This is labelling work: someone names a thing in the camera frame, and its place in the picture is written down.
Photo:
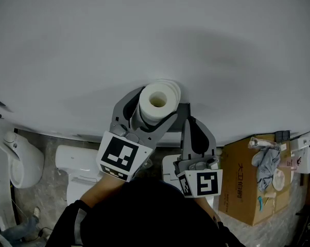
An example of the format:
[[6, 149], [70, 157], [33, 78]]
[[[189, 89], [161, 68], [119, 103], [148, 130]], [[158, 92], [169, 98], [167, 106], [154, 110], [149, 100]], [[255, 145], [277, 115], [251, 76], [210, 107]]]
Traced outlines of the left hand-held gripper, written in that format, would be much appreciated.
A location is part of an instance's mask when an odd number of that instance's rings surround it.
[[133, 179], [152, 154], [149, 147], [156, 147], [177, 119], [177, 113], [171, 113], [150, 129], [139, 127], [136, 134], [131, 133], [127, 128], [131, 128], [130, 121], [144, 88], [132, 90], [114, 106], [110, 130], [104, 133], [96, 157], [101, 172], [125, 182]]

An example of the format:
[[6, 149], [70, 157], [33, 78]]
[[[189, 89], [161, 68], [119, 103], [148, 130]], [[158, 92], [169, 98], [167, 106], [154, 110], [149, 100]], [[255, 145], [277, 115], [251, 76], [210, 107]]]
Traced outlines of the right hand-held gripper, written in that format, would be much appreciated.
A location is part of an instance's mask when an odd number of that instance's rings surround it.
[[216, 139], [212, 132], [198, 119], [195, 136], [195, 158], [192, 159], [191, 125], [193, 117], [185, 120], [182, 132], [182, 159], [174, 162], [175, 174], [185, 198], [202, 198], [221, 194], [221, 169], [212, 169], [219, 162], [215, 155]]

